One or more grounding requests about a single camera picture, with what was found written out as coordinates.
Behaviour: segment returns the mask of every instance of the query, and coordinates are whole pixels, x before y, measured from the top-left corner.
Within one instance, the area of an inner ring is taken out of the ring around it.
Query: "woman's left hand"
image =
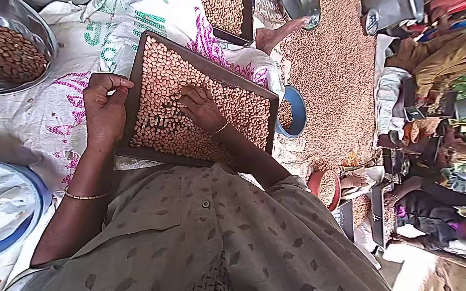
[[[102,153],[112,151],[123,134],[125,126],[125,100],[134,83],[124,76],[94,73],[84,89],[85,116],[87,119],[87,148]],[[116,90],[113,95],[107,92]]]

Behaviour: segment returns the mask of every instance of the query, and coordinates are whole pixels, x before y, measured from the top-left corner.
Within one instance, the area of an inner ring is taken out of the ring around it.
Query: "red cloth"
[[[432,0],[430,9],[440,8],[452,14],[466,9],[466,0]]]

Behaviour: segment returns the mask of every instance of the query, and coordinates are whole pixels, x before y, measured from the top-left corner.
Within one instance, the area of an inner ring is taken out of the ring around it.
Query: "bowl of peanuts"
[[[312,194],[318,196],[330,212],[339,206],[341,200],[341,181],[335,171],[315,172],[310,176],[307,186],[312,191]]]
[[[23,0],[0,1],[0,95],[43,82],[58,45],[42,17]]]
[[[307,108],[300,91],[296,87],[285,86],[285,95],[278,108],[275,131],[288,138],[301,135],[307,124]]]

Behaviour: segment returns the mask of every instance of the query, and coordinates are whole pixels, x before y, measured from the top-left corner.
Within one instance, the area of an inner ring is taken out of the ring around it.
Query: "blue basin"
[[[300,91],[296,87],[287,85],[285,86],[284,100],[290,103],[290,109],[293,115],[293,121],[290,124],[289,129],[285,130],[280,123],[280,120],[276,119],[275,131],[279,134],[285,135],[288,138],[295,138],[301,135],[307,124],[307,108],[305,107],[305,101],[301,96]]]

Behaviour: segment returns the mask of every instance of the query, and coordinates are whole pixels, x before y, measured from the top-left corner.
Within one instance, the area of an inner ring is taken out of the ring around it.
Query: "bangle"
[[[65,193],[66,195],[68,195],[68,197],[71,197],[71,198],[74,198],[74,199],[78,199],[78,200],[92,200],[92,199],[98,199],[98,198],[102,198],[102,197],[105,197],[105,196],[109,195],[109,193],[106,193],[106,194],[102,194],[102,195],[98,195],[98,196],[89,196],[89,197],[75,196],[75,195],[69,194],[69,192],[68,192],[68,186],[66,186],[66,188],[64,188],[64,193]]]
[[[228,124],[229,124],[229,121],[226,121],[226,124],[224,124],[224,126],[221,129],[219,129],[219,130],[217,130],[217,131],[215,131],[214,133],[211,133],[211,134],[212,135],[218,134],[222,129],[225,129],[228,126]]]
[[[392,197],[395,197],[395,199],[397,199],[397,200],[400,200],[400,198],[398,198],[397,196],[395,196],[395,195],[393,195],[393,194],[391,194],[391,193],[387,193],[387,194],[390,195],[390,196],[392,196]]]

